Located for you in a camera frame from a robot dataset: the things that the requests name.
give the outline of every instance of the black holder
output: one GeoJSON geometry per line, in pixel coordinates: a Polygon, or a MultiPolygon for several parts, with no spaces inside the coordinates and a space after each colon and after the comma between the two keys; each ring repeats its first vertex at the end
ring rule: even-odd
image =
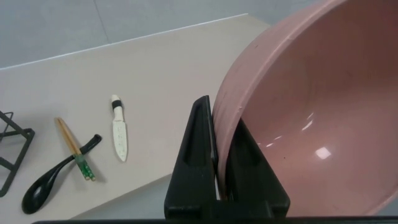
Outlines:
{"type": "Polygon", "coordinates": [[[216,199],[217,150],[208,96],[193,104],[164,202],[168,220],[285,217],[290,200],[241,120],[226,167],[227,201],[216,199]]]}
{"type": "Polygon", "coordinates": [[[32,142],[32,139],[35,135],[35,132],[31,128],[22,129],[15,122],[13,122],[12,121],[13,115],[14,115],[13,112],[3,113],[0,111],[0,119],[2,119],[6,123],[6,128],[0,134],[0,143],[4,137],[15,136],[18,134],[20,134],[24,138],[26,138],[26,142],[25,142],[24,146],[22,147],[22,150],[19,153],[18,158],[14,164],[5,160],[5,158],[3,158],[3,157],[0,157],[0,166],[3,166],[4,168],[7,168],[8,170],[10,170],[10,174],[8,175],[3,187],[0,190],[0,197],[5,196],[8,189],[10,188],[11,183],[14,180],[15,175],[17,174],[18,168],[21,165],[22,160],[24,159],[25,154],[29,148],[29,145],[32,142]],[[9,126],[12,127],[15,131],[7,131],[9,126]]]}

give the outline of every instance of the wire rack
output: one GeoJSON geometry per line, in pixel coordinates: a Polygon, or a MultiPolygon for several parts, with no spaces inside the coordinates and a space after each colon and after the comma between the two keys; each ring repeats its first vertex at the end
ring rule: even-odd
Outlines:
{"type": "Polygon", "coordinates": [[[25,157],[25,154],[30,146],[30,143],[33,140],[33,137],[35,135],[35,132],[31,128],[26,128],[22,129],[18,124],[12,121],[12,117],[14,116],[13,112],[7,112],[3,113],[0,111],[0,119],[3,120],[6,123],[6,127],[4,128],[4,131],[0,134],[0,143],[5,137],[9,136],[16,136],[16,135],[22,135],[25,139],[26,142],[24,143],[21,152],[18,155],[17,160],[15,163],[11,163],[8,160],[6,160],[3,157],[0,157],[0,166],[3,166],[4,168],[10,170],[9,175],[7,176],[7,179],[2,186],[0,190],[0,197],[5,196],[7,191],[9,190],[12,181],[14,180],[15,175],[17,174],[17,171],[19,169],[19,166],[22,163],[22,160],[25,157]],[[13,131],[7,131],[9,127],[12,127],[14,130],[13,131]]]}

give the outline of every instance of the floor tile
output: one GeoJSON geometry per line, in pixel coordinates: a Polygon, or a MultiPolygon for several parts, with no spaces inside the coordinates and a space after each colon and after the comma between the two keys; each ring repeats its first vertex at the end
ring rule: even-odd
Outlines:
{"type": "Polygon", "coordinates": [[[0,68],[107,43],[93,0],[0,1],[0,68]]]}

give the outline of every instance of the sheathed knife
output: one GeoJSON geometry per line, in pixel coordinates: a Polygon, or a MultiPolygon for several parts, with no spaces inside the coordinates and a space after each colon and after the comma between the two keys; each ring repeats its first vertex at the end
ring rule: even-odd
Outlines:
{"type": "Polygon", "coordinates": [[[113,118],[113,142],[116,154],[125,162],[127,159],[127,130],[123,118],[122,101],[117,95],[112,95],[113,118]]]}

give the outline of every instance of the white knife handle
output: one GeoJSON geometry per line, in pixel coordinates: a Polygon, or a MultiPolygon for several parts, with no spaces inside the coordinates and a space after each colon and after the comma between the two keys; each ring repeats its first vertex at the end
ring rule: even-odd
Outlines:
{"type": "Polygon", "coordinates": [[[124,121],[122,101],[117,95],[112,95],[112,109],[114,112],[113,121],[124,121]]]}

